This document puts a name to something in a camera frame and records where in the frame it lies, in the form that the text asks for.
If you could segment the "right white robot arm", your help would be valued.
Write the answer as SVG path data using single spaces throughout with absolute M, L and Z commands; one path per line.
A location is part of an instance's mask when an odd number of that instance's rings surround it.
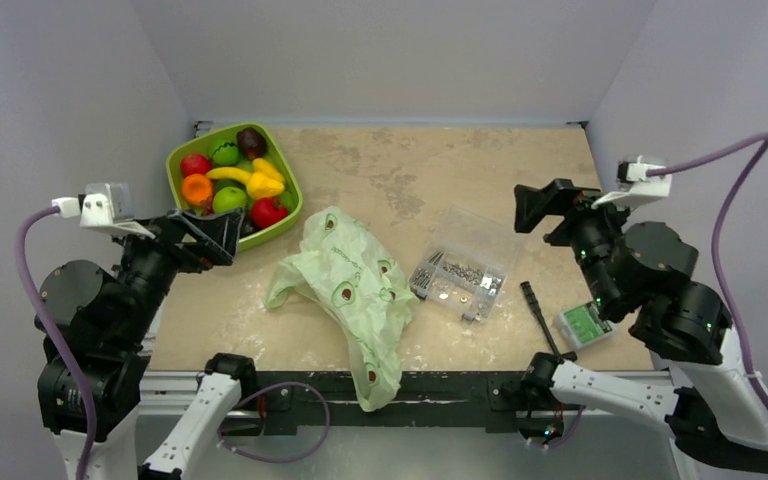
M 768 391 L 743 365 L 737 317 L 693 279 L 698 250 L 662 222 L 629 224 L 628 209 L 567 179 L 518 185 L 514 198 L 515 231 L 559 217 L 544 240 L 573 251 L 599 317 L 619 322 L 634 314 L 630 335 L 689 379 L 686 387 L 645 385 L 538 353 L 521 380 L 524 399 L 630 418 L 701 463 L 768 474 Z

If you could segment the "pale green plastic bag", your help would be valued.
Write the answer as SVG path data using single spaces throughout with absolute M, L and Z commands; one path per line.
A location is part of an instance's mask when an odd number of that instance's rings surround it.
M 347 339 L 360 408 L 387 406 L 401 387 L 398 349 L 419 303 L 407 275 L 363 222 L 337 206 L 305 221 L 299 249 L 278 263 L 264 306 L 277 308 L 292 292 L 317 303 Z

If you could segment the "red fake tomato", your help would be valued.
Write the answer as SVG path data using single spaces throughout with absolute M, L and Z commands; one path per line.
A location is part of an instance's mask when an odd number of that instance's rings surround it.
M 259 229 L 271 227 L 288 215 L 288 208 L 278 197 L 258 199 L 250 209 L 252 222 Z

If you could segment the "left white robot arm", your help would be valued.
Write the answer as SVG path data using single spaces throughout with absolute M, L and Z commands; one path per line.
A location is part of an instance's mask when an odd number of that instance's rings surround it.
M 122 257 L 113 272 L 69 261 L 36 286 L 27 281 L 43 331 L 46 365 L 37 391 L 44 426 L 75 479 L 137 479 L 133 457 L 142 343 L 176 276 L 229 266 L 246 213 L 199 216 L 174 209 L 149 219 L 106 200 L 59 202 L 41 212 L 78 216 L 84 229 L 111 236 Z

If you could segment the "green fake apple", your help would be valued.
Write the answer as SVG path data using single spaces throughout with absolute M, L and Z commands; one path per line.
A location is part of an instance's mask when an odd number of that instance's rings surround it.
M 247 202 L 248 195 L 244 189 L 228 186 L 214 194 L 212 209 L 214 213 L 223 213 L 236 208 L 245 208 Z

